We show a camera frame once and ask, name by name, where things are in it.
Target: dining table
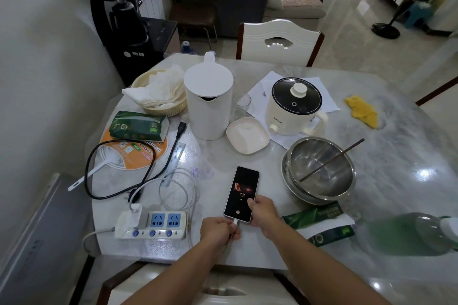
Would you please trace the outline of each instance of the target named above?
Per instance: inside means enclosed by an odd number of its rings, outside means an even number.
[[[178,64],[186,71],[201,62],[203,56],[178,53],[154,68],[167,69]],[[351,195],[340,203],[345,213],[355,220],[355,235],[321,249],[363,277],[458,281],[458,255],[450,252],[442,256],[389,256],[371,247],[365,228],[372,221],[411,212],[458,217],[457,150],[450,137],[409,97],[370,73],[218,57],[216,63],[231,71],[233,93],[248,92],[270,71],[284,77],[319,77],[340,108],[340,111],[328,114],[327,127],[321,136],[342,148],[365,139],[349,152],[356,170],[356,185]],[[379,121],[377,129],[352,118],[351,110],[344,102],[352,95],[362,97],[375,108]],[[143,112],[124,96],[112,111],[107,126],[118,111]],[[184,110],[170,117],[169,121],[167,138],[174,140],[178,124],[189,123],[189,116]],[[261,151],[243,155],[234,149],[226,135],[213,141],[201,140],[192,134],[189,125],[180,142],[186,146],[178,166],[188,169],[196,184],[196,204],[192,217],[188,217],[191,219],[188,234],[192,245],[199,241],[200,226],[205,217],[223,215],[238,166],[260,172],[257,194],[272,198],[279,216],[310,207],[285,185],[281,161],[287,150],[276,142],[270,140]],[[150,177],[162,169],[170,148],[156,162]],[[101,161],[101,155],[97,153],[95,165]],[[146,168],[120,170],[105,166],[93,175],[91,191],[98,196],[120,191],[139,183],[145,171]],[[145,208],[164,210],[160,205],[158,187],[156,182],[143,189],[140,203]],[[167,204],[179,207],[185,200],[183,193],[171,188],[167,193]],[[186,190],[192,196],[190,185]],[[125,193],[106,200],[93,200],[95,229],[115,226],[121,212],[129,209],[127,198]],[[218,264],[286,269],[274,244],[262,235],[259,228],[245,223],[239,223],[239,227],[241,239],[231,242]],[[113,233],[102,233],[97,234],[97,240],[102,254],[159,263],[176,261],[190,249],[187,239],[117,239]]]

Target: white chair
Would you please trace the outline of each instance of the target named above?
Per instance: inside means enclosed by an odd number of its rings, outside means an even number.
[[[284,46],[272,38],[283,38],[292,44]],[[323,33],[306,30],[286,19],[242,23],[239,26],[236,59],[312,66],[323,40]]]

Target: power strip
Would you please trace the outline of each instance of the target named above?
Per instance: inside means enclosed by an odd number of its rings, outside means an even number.
[[[183,211],[146,211],[132,204],[136,212],[124,211],[116,222],[118,239],[182,239],[186,236],[186,213]]]

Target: hand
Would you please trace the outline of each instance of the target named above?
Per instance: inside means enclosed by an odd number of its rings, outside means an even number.
[[[251,225],[259,227],[262,234],[271,240],[272,235],[270,231],[272,227],[276,223],[281,223],[272,199],[258,195],[256,196],[256,200],[248,198],[248,206],[253,211]]]
[[[209,243],[213,248],[219,248],[231,240],[240,239],[240,229],[233,224],[232,219],[225,217],[207,217],[202,221],[201,241]]]

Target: smartphone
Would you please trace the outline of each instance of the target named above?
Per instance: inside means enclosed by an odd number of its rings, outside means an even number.
[[[247,223],[251,221],[248,198],[255,198],[258,180],[259,171],[242,168],[241,166],[237,168],[229,191],[226,209],[224,209],[226,217]]]

